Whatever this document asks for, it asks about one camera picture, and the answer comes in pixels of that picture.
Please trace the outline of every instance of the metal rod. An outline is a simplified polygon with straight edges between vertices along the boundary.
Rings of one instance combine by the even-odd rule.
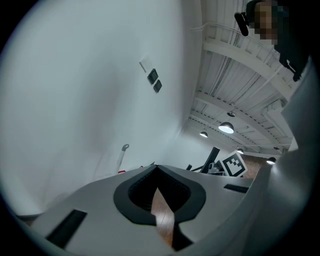
[[[198,168],[195,168],[195,169],[191,170],[191,172],[194,172],[194,171],[200,170],[202,167],[204,167],[204,166],[202,165],[202,166],[200,166],[200,167],[198,167]]]
[[[224,171],[208,172],[208,174],[224,174]]]
[[[200,31],[203,31],[207,26],[215,26],[215,27],[222,28],[222,29],[225,29],[225,30],[229,30],[229,31],[232,31],[232,32],[236,32],[237,34],[242,35],[240,30],[237,30],[237,29],[235,29],[233,27],[229,27],[229,26],[227,26],[225,24],[216,23],[216,22],[206,22],[202,26],[191,28],[190,31],[191,32],[200,32]],[[277,60],[279,60],[279,53],[274,48],[271,48],[271,49],[268,48],[265,44],[263,44],[262,42],[260,42],[259,40],[257,40],[256,38],[254,38],[251,35],[248,35],[247,38],[249,38],[250,40],[256,42],[259,46],[264,48],[266,51],[271,53]]]
[[[264,145],[248,145],[248,144],[242,144],[241,146],[244,146],[244,147],[263,147],[263,146],[272,146],[272,147],[275,147],[275,146],[290,146],[291,144],[264,144]]]
[[[278,67],[278,69],[273,73],[273,75],[270,76],[270,77],[264,82],[263,85],[261,85],[257,90],[254,91],[254,93],[252,93],[252,94],[249,96],[249,99],[252,98],[254,95],[256,95],[257,92],[259,92],[263,87],[265,87],[265,86],[271,81],[271,79],[274,78],[274,77],[278,74],[278,72],[279,72],[283,67],[284,67],[284,66],[280,65],[280,66]]]

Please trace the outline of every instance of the floor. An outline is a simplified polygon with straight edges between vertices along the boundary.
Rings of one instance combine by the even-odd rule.
[[[166,203],[159,189],[156,189],[154,193],[151,213],[155,216],[158,233],[169,246],[172,246],[175,214]]]

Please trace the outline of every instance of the black stripe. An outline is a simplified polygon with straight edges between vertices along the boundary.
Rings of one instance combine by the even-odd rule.
[[[72,210],[69,215],[47,236],[47,240],[60,248],[64,248],[87,213],[80,210]]]
[[[244,194],[247,193],[247,191],[249,189],[246,186],[237,186],[237,185],[232,185],[232,184],[227,184],[223,188],[227,189],[227,190],[232,190],[232,191],[244,193]]]

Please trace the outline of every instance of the ceiling beam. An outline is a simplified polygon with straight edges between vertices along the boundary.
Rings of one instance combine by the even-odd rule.
[[[275,146],[291,146],[291,144],[278,144],[278,145],[275,145],[275,144],[259,144],[259,145],[244,145],[245,147],[246,146],[250,146],[250,147],[275,147]]]
[[[208,123],[208,125],[214,127],[215,129],[219,129],[219,126],[218,125],[214,125],[212,122],[214,121],[212,118],[206,116],[206,115],[203,115],[199,112],[196,112],[195,110],[192,110],[190,112],[190,116],[191,117],[196,117],[200,120],[202,120],[203,122],[205,123]],[[228,134],[228,135],[225,135],[229,138],[232,138],[233,140],[237,141],[238,143],[240,143],[242,146],[248,146],[250,147],[250,145],[255,145],[255,143],[253,143],[251,140],[247,139],[246,137],[244,137],[243,135],[241,135],[240,133],[237,133],[236,131],[233,133],[233,134]],[[252,149],[259,153],[260,152],[260,148],[259,147],[252,147]]]
[[[199,133],[201,131],[203,131],[203,124],[199,123],[198,121],[192,120],[189,118],[189,120],[187,121],[186,125],[192,129],[197,130]],[[221,134],[218,131],[215,131],[213,129],[207,129],[206,132],[208,133],[208,137],[210,139],[213,139],[215,141],[218,141],[221,144],[224,144],[226,146],[226,149],[230,150],[230,151],[234,151],[237,149],[236,146],[233,145],[233,140],[224,136],[223,134]],[[251,148],[247,149],[244,151],[245,155],[248,156],[254,156],[254,157],[261,157],[261,158],[270,158],[270,157],[275,157],[275,158],[279,158],[281,155],[279,153],[277,153],[276,150],[272,149],[272,150],[268,150],[268,149],[261,149],[261,151],[255,152],[253,151]]]
[[[196,94],[196,99],[198,101],[201,101],[203,103],[206,103],[208,105],[211,105],[213,107],[218,107],[219,109],[223,111],[232,111],[235,113],[236,117],[234,118],[239,118],[240,120],[244,121],[247,123],[250,127],[252,127],[256,132],[261,134],[264,138],[266,138],[268,141],[270,141],[272,144],[279,145],[280,143],[277,141],[275,137],[273,137],[265,128],[263,128],[259,123],[257,123],[255,120],[253,120],[250,116],[246,115],[245,113],[241,112],[238,109],[235,109],[234,106],[229,105],[228,103],[217,99],[215,97],[209,96],[203,92],[198,92]],[[277,146],[278,152],[280,154],[283,153],[283,147],[282,146]]]
[[[260,153],[253,151],[244,151],[244,154],[247,156],[259,157],[259,158],[271,158],[274,157],[276,159],[280,158],[282,155],[279,154],[274,149],[262,149]]]
[[[274,70],[272,70],[263,61],[256,58],[254,55],[231,44],[215,39],[207,39],[203,43],[203,49],[206,51],[224,55],[237,62],[240,62],[241,64],[257,72],[266,80],[271,78],[275,73]],[[278,74],[274,75],[274,77],[270,80],[270,84],[273,85],[273,87],[277,89],[286,98],[287,101],[289,101],[292,95],[292,90],[289,85],[286,84],[286,82],[281,78],[281,76],[279,76]]]
[[[191,117],[189,117],[188,121],[187,121],[187,126],[196,129],[199,133],[202,132],[204,130],[204,124],[200,123],[196,120],[191,119]],[[220,132],[212,129],[212,128],[207,128],[206,133],[208,134],[208,137],[210,137],[211,139],[214,139],[216,141],[218,141],[219,143],[224,144],[229,150],[236,150],[236,146],[234,146],[235,141],[228,138],[227,136],[224,136],[223,134],[221,134]]]

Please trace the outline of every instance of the ceiling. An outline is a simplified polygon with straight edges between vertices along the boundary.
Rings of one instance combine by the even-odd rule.
[[[279,53],[269,42],[252,30],[247,37],[240,33],[234,14],[245,11],[247,0],[200,2],[202,26],[191,30],[202,33],[202,53],[188,125],[205,128],[209,135],[233,149],[243,148],[247,155],[281,156],[293,136],[291,131],[284,132],[283,120],[270,120],[266,113],[275,104],[281,110],[299,82],[280,64]],[[227,111],[236,117],[230,118]],[[218,129],[227,121],[235,133]]]

